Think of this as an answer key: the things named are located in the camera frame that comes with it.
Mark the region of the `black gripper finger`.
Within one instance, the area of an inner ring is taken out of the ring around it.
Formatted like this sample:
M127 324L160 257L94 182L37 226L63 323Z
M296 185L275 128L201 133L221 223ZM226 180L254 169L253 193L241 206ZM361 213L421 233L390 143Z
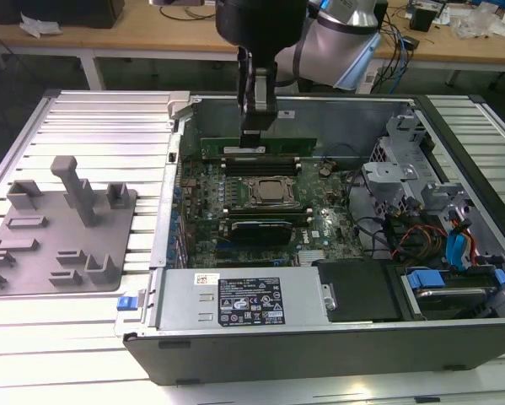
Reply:
M246 90L247 83L250 76L250 62L251 57L250 53L246 51L243 47L238 47L238 92L237 92L237 100L239 104L239 112L244 114L244 105L246 101Z
M276 72L250 69L244 114L241 114L241 147L259 145L261 132L268 130L277 117Z

